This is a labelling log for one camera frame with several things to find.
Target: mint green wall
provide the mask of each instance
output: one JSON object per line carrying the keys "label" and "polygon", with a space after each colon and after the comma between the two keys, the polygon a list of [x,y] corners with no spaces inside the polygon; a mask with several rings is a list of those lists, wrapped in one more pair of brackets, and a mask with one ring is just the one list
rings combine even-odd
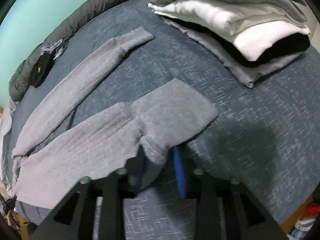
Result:
{"label": "mint green wall", "polygon": [[17,0],[0,25],[0,106],[18,65],[87,0]]}

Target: white bottle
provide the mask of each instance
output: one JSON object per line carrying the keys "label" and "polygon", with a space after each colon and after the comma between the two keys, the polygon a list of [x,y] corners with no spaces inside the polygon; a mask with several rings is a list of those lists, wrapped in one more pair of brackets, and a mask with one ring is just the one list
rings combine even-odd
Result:
{"label": "white bottle", "polygon": [[317,214],[303,214],[301,217],[298,218],[294,227],[300,231],[308,232],[311,229],[313,223],[316,221],[317,217]]}

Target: black cloth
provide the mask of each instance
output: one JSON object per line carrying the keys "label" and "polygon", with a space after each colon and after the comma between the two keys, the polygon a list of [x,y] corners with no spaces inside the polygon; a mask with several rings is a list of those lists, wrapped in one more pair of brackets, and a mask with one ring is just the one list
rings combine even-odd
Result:
{"label": "black cloth", "polygon": [[53,58],[55,53],[45,52],[40,56],[38,62],[35,67],[32,69],[30,73],[30,82],[29,84],[34,86],[35,88],[41,86],[47,75],[49,74],[52,66],[54,64]]}
{"label": "black cloth", "polygon": [[256,61],[248,61],[231,42],[226,41],[224,38],[220,37],[208,28],[196,23],[185,22],[179,19],[174,20],[186,28],[195,30],[200,33],[209,34],[212,38],[214,38],[222,45],[222,47],[230,54],[231,57],[233,57],[241,65],[251,68],[265,64],[273,58],[305,51],[310,47],[310,40],[308,35],[295,33],[277,41],[275,44],[273,44],[272,47],[266,49]]}

